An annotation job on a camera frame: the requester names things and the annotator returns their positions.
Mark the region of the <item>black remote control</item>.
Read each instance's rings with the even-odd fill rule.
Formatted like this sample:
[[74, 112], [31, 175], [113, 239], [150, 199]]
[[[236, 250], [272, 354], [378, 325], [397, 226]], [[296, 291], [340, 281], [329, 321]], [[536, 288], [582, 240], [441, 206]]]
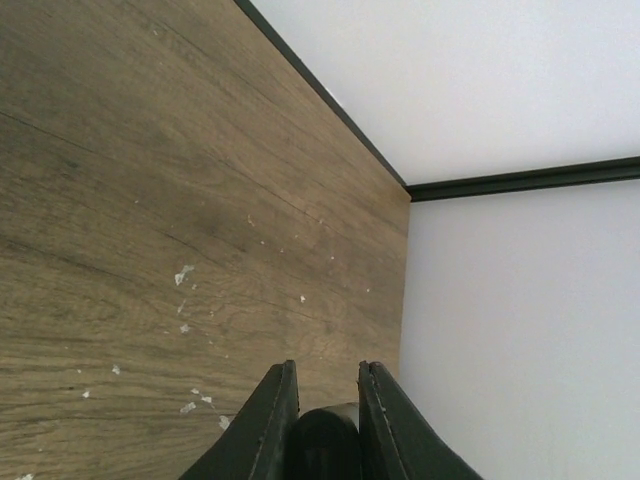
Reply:
[[290, 430], [285, 479], [361, 479], [359, 404], [343, 403], [306, 412]]

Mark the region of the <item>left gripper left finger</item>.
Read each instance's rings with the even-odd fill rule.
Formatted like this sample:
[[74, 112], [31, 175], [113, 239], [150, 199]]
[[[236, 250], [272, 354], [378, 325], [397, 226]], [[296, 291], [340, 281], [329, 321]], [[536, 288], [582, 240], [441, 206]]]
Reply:
[[218, 441], [181, 477], [282, 479], [286, 441], [298, 418], [295, 362], [274, 364]]

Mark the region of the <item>black right frame post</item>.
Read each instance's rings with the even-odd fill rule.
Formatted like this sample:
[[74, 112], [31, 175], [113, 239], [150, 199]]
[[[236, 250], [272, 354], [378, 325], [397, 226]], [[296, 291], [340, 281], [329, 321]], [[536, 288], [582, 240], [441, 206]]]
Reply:
[[412, 203], [639, 179], [639, 157], [409, 185]]

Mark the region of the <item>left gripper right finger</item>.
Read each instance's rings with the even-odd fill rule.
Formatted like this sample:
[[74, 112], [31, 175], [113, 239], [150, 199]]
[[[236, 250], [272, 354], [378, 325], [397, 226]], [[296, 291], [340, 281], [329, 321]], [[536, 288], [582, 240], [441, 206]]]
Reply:
[[384, 364], [359, 364], [358, 392], [364, 479], [480, 477], [437, 435]]

